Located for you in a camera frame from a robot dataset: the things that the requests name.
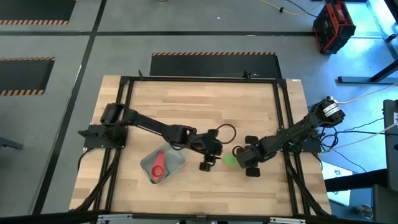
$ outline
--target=red toolbox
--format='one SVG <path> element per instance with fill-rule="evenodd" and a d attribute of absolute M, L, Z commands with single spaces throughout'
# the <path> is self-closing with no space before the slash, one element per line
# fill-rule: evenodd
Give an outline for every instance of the red toolbox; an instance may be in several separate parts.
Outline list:
<path fill-rule="evenodd" d="M 335 54 L 354 35 L 355 28 L 343 1 L 326 1 L 313 22 L 321 54 Z"/>

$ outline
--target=yellow cable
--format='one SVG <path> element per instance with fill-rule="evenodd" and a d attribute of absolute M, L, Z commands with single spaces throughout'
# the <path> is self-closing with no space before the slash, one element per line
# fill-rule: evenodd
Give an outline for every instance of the yellow cable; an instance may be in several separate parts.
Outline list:
<path fill-rule="evenodd" d="M 278 6 L 276 6 L 276 5 L 272 4 L 272 3 L 269 3 L 269 2 L 266 2 L 266 1 L 263 1 L 263 0 L 258 0 L 258 1 L 260 1 L 260 2 L 262 2 L 262 3 L 265 3 L 265 4 L 267 4 L 267 5 L 270 5 L 270 6 L 274 7 L 274 8 L 276 8 L 276 9 L 280 9 L 280 7 L 278 7 Z M 286 13 L 289 13 L 289 14 L 291 14 L 291 15 L 308 14 L 310 11 L 316 9 L 318 6 L 320 6 L 320 5 L 321 5 L 322 3 L 324 3 L 325 1 L 326 1 L 326 0 L 323 0 L 321 3 L 317 4 L 316 6 L 314 6 L 313 8 L 311 8 L 311 9 L 305 11 L 305 12 L 295 13 L 295 12 L 289 12 L 289 11 L 287 11 L 286 9 L 284 9 L 283 11 L 286 12 Z"/>

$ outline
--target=gray floor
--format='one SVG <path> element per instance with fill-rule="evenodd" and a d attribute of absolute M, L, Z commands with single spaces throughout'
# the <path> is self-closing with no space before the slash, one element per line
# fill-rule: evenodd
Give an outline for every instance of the gray floor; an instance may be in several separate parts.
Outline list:
<path fill-rule="evenodd" d="M 299 12 L 288 2 L 270 2 Z M 308 0 L 295 2 L 306 9 L 318 4 Z M 65 27 L 0 26 L 0 31 L 91 30 L 99 4 L 100 0 L 78 1 L 71 23 Z M 335 82 L 340 75 L 374 75 L 393 61 L 366 5 L 350 3 L 348 9 L 358 26 L 356 37 L 350 39 L 336 55 L 320 55 L 313 37 L 97 37 L 43 211 L 68 210 L 76 179 L 77 159 L 83 145 L 83 138 L 77 131 L 85 129 L 91 120 L 103 75 L 137 75 L 139 69 L 148 75 L 152 52 L 276 52 L 282 76 L 302 80 L 308 105 L 328 95 L 345 101 L 382 88 L 376 85 L 339 85 Z M 311 31 L 312 22 L 313 18 L 308 15 L 280 14 L 258 1 L 108 0 L 99 30 Z M 0 150 L 0 179 L 5 180 L 0 184 L 0 217 L 25 215 L 32 208 L 87 41 L 88 37 L 0 37 L 0 57 L 57 58 L 44 95 L 0 98 L 0 136 L 25 145 L 21 151 Z M 346 119 L 336 127 L 337 130 L 381 118 L 382 101 L 396 100 L 397 90 L 398 86 L 395 86 L 343 105 Z M 368 131 L 382 129 L 382 121 L 364 128 Z M 339 139 L 340 144 L 345 144 L 363 137 L 360 134 L 342 134 Z M 386 167 L 382 136 L 342 148 L 340 152 L 366 170 Z M 322 160 L 363 172 L 334 152 L 325 154 Z"/>

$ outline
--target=wooden table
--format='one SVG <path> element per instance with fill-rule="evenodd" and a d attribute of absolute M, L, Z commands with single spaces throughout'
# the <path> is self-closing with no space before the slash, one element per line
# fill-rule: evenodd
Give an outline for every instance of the wooden table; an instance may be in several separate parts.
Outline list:
<path fill-rule="evenodd" d="M 119 76 L 105 76 L 99 91 L 93 122 L 99 124 L 107 103 L 115 102 Z M 287 80 L 294 122 L 307 114 L 300 80 Z M 281 103 L 285 126 L 287 117 Z M 264 83 L 208 82 L 134 82 L 130 108 L 166 124 L 184 124 L 199 133 L 223 123 L 233 124 L 236 139 L 224 145 L 223 154 L 234 146 L 243 145 L 246 135 L 275 134 L 278 128 L 274 92 Z M 232 135 L 228 128 L 220 129 L 219 138 L 227 141 Z M 246 177 L 239 166 L 218 161 L 211 172 L 199 171 L 203 156 L 184 149 L 187 162 L 164 182 L 152 184 L 139 162 L 164 140 L 137 127 L 129 128 L 126 147 L 122 150 L 112 212 L 174 213 L 208 215 L 280 215 L 291 216 L 291 205 L 282 153 L 262 164 L 259 178 Z M 79 206 L 97 184 L 104 149 L 87 154 L 80 166 L 70 208 Z M 301 154 L 305 183 L 322 208 L 330 212 L 325 183 L 319 162 L 313 155 Z M 302 201 L 296 186 L 299 210 Z M 107 186 L 100 208 L 104 208 Z"/>

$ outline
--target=red object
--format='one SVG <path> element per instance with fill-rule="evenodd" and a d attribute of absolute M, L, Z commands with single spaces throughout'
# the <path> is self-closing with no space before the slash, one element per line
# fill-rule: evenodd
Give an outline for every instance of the red object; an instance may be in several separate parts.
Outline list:
<path fill-rule="evenodd" d="M 161 181 L 166 176 L 166 169 L 164 167 L 165 153 L 163 150 L 159 151 L 154 166 L 152 166 L 151 174 L 155 182 Z"/>
<path fill-rule="evenodd" d="M 337 53 L 354 35 L 355 28 L 344 1 L 327 1 L 313 23 L 320 52 Z"/>

